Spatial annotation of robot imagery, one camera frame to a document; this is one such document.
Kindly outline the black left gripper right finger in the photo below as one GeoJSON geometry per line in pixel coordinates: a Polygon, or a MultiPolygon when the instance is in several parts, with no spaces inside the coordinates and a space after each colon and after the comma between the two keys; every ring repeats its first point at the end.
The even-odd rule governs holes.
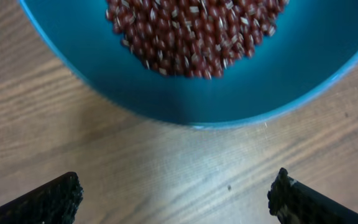
{"type": "Polygon", "coordinates": [[[283,167],[267,198],[281,224],[358,224],[358,213],[291,178],[283,167]]]}

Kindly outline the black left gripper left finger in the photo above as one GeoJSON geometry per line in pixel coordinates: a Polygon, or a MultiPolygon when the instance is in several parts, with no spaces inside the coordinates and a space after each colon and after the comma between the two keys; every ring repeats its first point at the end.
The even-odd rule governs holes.
{"type": "Polygon", "coordinates": [[[67,172],[0,206],[0,224],[72,224],[83,200],[75,172],[67,172]]]}

